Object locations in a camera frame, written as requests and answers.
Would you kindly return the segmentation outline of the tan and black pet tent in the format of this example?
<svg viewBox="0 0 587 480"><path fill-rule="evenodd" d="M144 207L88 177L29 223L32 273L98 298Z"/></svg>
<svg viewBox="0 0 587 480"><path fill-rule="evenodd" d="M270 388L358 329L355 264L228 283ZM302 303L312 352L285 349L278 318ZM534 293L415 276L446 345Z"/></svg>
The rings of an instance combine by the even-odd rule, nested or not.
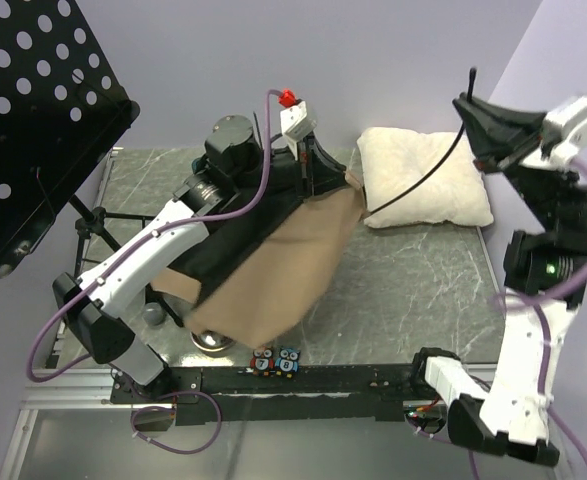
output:
<svg viewBox="0 0 587 480"><path fill-rule="evenodd" d="M315 197L266 188L248 213L209 223L209 237L152 287L191 304L192 332L211 330L250 348L271 343L326 292L364 214L360 183L347 167L345 177L345 187Z"/></svg>

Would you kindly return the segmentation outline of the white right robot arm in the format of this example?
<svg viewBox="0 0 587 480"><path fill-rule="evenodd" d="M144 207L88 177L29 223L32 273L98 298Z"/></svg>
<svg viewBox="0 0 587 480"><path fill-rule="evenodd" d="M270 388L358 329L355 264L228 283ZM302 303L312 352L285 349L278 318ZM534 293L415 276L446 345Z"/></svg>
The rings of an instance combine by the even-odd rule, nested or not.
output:
<svg viewBox="0 0 587 480"><path fill-rule="evenodd" d="M542 112L510 110L468 93L453 102L476 167L504 176L541 225L517 231L505 251L495 305L505 325L489 389L453 353L424 348L409 375L412 392L441 400L450 441L473 452L553 467L559 451L548 420L564 340L587 284L587 96Z"/></svg>

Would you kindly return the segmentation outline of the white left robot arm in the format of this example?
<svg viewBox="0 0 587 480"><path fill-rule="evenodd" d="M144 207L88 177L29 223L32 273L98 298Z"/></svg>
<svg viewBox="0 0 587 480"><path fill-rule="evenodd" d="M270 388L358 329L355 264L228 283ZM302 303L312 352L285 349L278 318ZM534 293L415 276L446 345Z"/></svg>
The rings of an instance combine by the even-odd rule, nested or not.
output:
<svg viewBox="0 0 587 480"><path fill-rule="evenodd" d="M274 148L259 144L248 118L219 119L192 174L152 221L101 264L53 283L64 323L89 356L127 374L149 402L166 397L171 374L121 318L136 295L169 269L200 282L202 304L305 200L347 184L314 121L296 107L283 120L287 144Z"/></svg>

